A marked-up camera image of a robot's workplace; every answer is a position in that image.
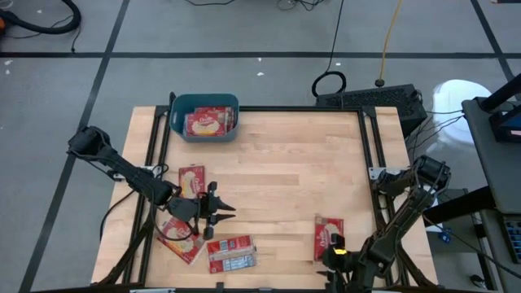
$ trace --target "gray floor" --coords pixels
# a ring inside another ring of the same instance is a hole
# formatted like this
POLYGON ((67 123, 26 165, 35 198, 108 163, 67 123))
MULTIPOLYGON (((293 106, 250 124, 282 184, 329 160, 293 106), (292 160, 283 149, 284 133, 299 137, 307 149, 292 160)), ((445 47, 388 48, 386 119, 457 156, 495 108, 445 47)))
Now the gray floor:
MULTIPOLYGON (((65 164, 66 142, 89 96, 95 98, 89 124, 108 131, 119 150, 132 108, 166 103, 170 91, 229 92, 245 105, 312 105, 311 84, 328 59, 277 52, 327 56, 339 9, 338 0, 326 0, 312 12, 300 6, 280 11, 276 0, 237 0, 224 7, 192 7, 179 0, 75 3, 83 14, 76 43, 79 55, 67 54, 75 33, 0 41, 1 292, 20 289, 65 164), (120 31, 113 35, 115 53, 105 54, 122 4, 128 3, 120 31), (159 54, 144 57, 139 52, 159 54), (190 52, 237 54, 183 54, 190 52)), ((521 41, 515 37, 521 28, 513 25, 521 5, 493 5, 488 0, 479 4, 503 53, 521 53, 521 41)), ((373 86, 378 52, 395 5, 396 0, 346 0, 336 51, 351 52, 353 58, 334 59, 332 67, 346 74, 348 90, 373 86), (374 54, 358 58, 358 52, 374 54)), ((11 10, 44 25, 70 14, 60 1, 15 0, 11 10)), ((7 33, 30 34, 21 28, 7 33)), ((423 92, 427 109, 433 88, 443 81, 475 81, 491 91, 506 82, 498 62, 503 57, 494 52, 470 0, 404 0, 389 51, 423 53, 390 55, 385 80, 387 85, 413 83, 423 92)), ((507 63, 514 74, 521 72, 520 59, 507 63)), ((325 80, 319 92, 338 87, 337 81, 325 80)), ((478 169, 467 176, 475 178, 468 186, 471 190, 485 184, 478 169)), ((111 192, 112 184, 103 175, 83 163, 74 165, 33 290, 89 284, 99 222, 111 192)), ((475 289, 466 278, 479 272, 473 257, 435 252, 440 283, 475 289)))

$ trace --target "snack package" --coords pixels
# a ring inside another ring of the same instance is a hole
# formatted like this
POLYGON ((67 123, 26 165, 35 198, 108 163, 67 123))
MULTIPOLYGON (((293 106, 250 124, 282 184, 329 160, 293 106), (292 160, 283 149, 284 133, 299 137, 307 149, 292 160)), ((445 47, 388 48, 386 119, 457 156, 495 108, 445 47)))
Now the snack package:
POLYGON ((219 122, 217 113, 186 114, 186 136, 222 136, 225 124, 219 122))
POLYGON ((234 109, 232 107, 197 107, 195 113, 217 113, 219 121, 225 124, 226 132, 234 128, 234 109))
POLYGON ((179 168, 179 186, 181 197, 195 199, 199 192, 204 192, 204 166, 179 168))
POLYGON ((228 272, 256 265, 256 249, 250 235, 210 242, 207 247, 210 273, 228 272))
POLYGON ((322 254, 331 244, 331 235, 344 236, 344 220, 315 216, 315 253, 314 260, 321 260, 322 254))
MULTIPOLYGON (((172 217, 170 221, 163 223, 161 232, 170 238, 182 238, 190 233, 190 228, 185 222, 172 217)), ((203 234, 191 235, 187 240, 183 241, 169 241, 160 235, 158 235, 157 239, 189 265, 194 263, 194 260, 203 250, 204 245, 203 234)))

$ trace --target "yellow cable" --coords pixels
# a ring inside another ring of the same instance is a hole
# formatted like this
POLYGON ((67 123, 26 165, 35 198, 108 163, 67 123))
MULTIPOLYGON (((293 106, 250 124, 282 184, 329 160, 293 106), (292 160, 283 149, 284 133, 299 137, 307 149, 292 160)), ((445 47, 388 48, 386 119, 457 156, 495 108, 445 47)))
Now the yellow cable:
POLYGON ((382 65, 380 66, 380 78, 383 77, 383 70, 385 69, 385 54, 387 53, 387 44, 389 43, 389 36, 391 35, 392 27, 394 27, 394 23, 396 23, 396 19, 398 18, 398 12, 400 11, 401 3, 403 0, 398 0, 398 4, 396 5, 396 9, 394 10, 394 15, 392 15, 391 25, 389 26, 389 30, 387 31, 387 35, 385 36, 385 42, 383 43, 383 52, 382 52, 382 65))

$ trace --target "desk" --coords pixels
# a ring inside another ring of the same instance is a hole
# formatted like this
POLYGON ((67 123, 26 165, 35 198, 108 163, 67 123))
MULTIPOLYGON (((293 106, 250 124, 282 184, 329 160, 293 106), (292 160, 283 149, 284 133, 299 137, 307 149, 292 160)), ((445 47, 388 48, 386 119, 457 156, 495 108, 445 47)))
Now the desk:
MULTIPOLYGON (((516 273, 521 273, 521 265, 515 264, 510 257, 500 223, 501 214, 521 213, 521 144, 496 142, 488 122, 491 114, 481 110, 476 100, 464 101, 462 106, 488 186, 431 208, 425 211, 424 215, 435 223, 441 223, 458 216, 480 212, 483 225, 478 225, 477 230, 484 233, 480 232, 478 236, 486 235, 495 260, 516 273)), ((503 104, 495 111, 510 109, 511 105, 503 104)), ((488 261, 482 258, 480 263, 488 288, 496 289, 488 261)), ((502 269, 498 269, 497 272, 504 292, 519 292, 521 280, 502 269)))
MULTIPOLYGON (((512 262, 499 223, 501 213, 521 213, 519 196, 521 144, 496 142, 488 123, 490 114, 482 111, 475 100, 465 101, 462 105, 497 209, 497 211, 488 209, 480 213, 490 249, 497 261, 516 273, 521 273, 521 265, 512 262)), ((519 292, 521 280, 502 269, 498 270, 498 274, 504 292, 519 292)))
MULTIPOLYGON (((387 165, 408 166, 396 109, 376 110, 387 165)), ((145 161, 154 111, 154 107, 134 108, 122 153, 133 164, 145 161)), ((242 112, 239 120, 239 135, 229 143, 187 144, 171 132, 165 161, 170 170, 164 178, 177 184, 179 167, 203 164, 207 182, 217 181, 217 194, 237 208, 235 218, 215 227, 213 240, 252 234, 258 265, 209 274, 205 251, 189 266, 154 240, 146 286, 214 288, 216 282, 224 282, 227 288, 323 289, 326 279, 316 272, 324 268, 313 263, 314 215, 344 219, 348 250, 359 250, 373 233, 374 214, 356 113, 242 112)), ((366 128, 372 138, 370 126, 366 128)), ((116 183, 111 205, 128 192, 125 183, 116 183)), ((110 271, 129 245, 137 200, 137 196, 128 199, 108 217, 93 282, 110 271)), ((397 208, 402 201, 403 196, 395 201, 397 208)), ((168 217, 160 214, 157 221, 168 217)), ((403 246, 425 275, 437 282, 422 221, 404 237, 403 246)), ((134 266, 139 266, 141 257, 137 252, 134 266)), ((134 269, 131 280, 137 277, 138 269, 134 269)), ((379 284, 383 284, 380 279, 375 285, 379 284)))

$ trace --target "vacuum hose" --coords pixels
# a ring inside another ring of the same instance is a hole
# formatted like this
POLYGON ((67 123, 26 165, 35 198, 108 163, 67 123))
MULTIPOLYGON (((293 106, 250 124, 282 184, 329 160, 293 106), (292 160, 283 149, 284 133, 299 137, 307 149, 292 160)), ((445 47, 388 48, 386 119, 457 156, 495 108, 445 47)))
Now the vacuum hose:
POLYGON ((44 34, 62 34, 68 33, 76 29, 81 22, 81 13, 76 4, 72 2, 72 0, 62 0, 69 8, 72 10, 72 20, 65 24, 64 26, 58 28, 44 28, 35 24, 30 24, 26 21, 23 21, 18 18, 14 13, 10 11, 0 10, 0 18, 10 24, 18 25, 22 28, 28 29, 30 31, 36 33, 44 33, 44 34))

